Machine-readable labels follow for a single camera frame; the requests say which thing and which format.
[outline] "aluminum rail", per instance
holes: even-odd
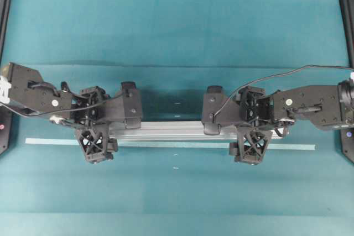
[[[123,141],[166,141],[166,140],[235,140],[235,126],[221,129],[220,135],[205,135],[200,121],[142,122],[141,128],[124,130],[119,123],[110,125],[110,137]],[[279,139],[273,131],[273,139]]]

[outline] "wire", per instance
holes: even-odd
[[[63,109],[63,110],[57,110],[57,111],[51,111],[51,112],[45,112],[45,113],[38,113],[38,114],[25,114],[25,113],[22,113],[10,106],[7,106],[6,104],[1,104],[2,106],[4,106],[5,108],[9,109],[11,112],[14,112],[15,114],[19,115],[19,116],[22,116],[22,117],[40,117],[40,116],[47,116],[48,114],[54,114],[54,113],[62,113],[62,112],[76,112],[76,111],[83,111],[83,110],[87,110],[87,109],[91,109],[91,108],[95,108],[97,106],[100,106],[106,102],[109,102],[109,101],[112,101],[114,99],[117,99],[119,98],[120,96],[122,96],[123,93],[120,93],[112,98],[109,98],[109,99],[104,99],[102,102],[97,102],[93,105],[89,105],[89,106],[85,106],[85,107],[79,107],[79,108],[72,108],[72,109]]]
[[[237,89],[235,89],[226,99],[226,101],[223,103],[223,105],[220,107],[219,110],[216,111],[216,113],[214,114],[214,117],[216,117],[226,106],[226,104],[236,95],[236,93],[242,89],[242,88],[245,88],[247,86],[250,86],[250,85],[253,85],[257,82],[261,82],[261,81],[265,81],[265,80],[269,80],[271,78],[274,78],[274,77],[283,77],[283,76],[288,76],[288,75],[291,75],[293,73],[296,73],[296,72],[300,72],[301,70],[304,70],[304,69],[310,69],[310,68],[318,68],[318,69],[343,69],[343,70],[351,70],[351,71],[354,71],[353,68],[351,67],[346,67],[346,66],[322,66],[322,65],[306,65],[306,66],[302,66],[298,69],[294,69],[294,70],[291,70],[291,71],[288,71],[288,72],[284,72],[284,73],[279,73],[279,74],[274,74],[274,75],[270,75],[270,76],[267,76],[267,77],[261,77],[261,78],[258,78],[256,80],[253,80],[253,81],[250,81],[242,86],[239,86]]]

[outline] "black metal frame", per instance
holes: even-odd
[[[0,0],[0,63],[5,42],[10,2],[11,0]],[[4,107],[0,107],[0,155],[8,148],[11,125],[12,112]]]
[[[339,0],[339,2],[347,40],[349,65],[354,67],[354,0]],[[354,129],[342,129],[340,137],[343,154],[354,162]]]

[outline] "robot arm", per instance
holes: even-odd
[[[109,138],[110,123],[134,129],[142,119],[140,91],[134,82],[121,83],[113,97],[97,86],[77,95],[66,82],[57,90],[37,70],[14,63],[1,71],[0,102],[21,116],[44,117],[74,128],[85,159],[94,164],[113,159],[112,153],[118,150],[117,140]]]
[[[222,127],[235,125],[238,141],[230,144],[230,155],[236,162],[254,165],[263,160],[271,130],[285,137],[297,119],[309,120],[321,130],[354,127],[353,99],[353,79],[271,95],[262,88],[247,86],[232,98],[223,93],[222,87],[210,86],[204,94],[202,123],[207,135],[218,135]]]

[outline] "white sticker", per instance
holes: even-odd
[[[9,89],[11,88],[11,83],[7,81],[7,78],[0,76],[0,102],[8,104],[10,102]]]

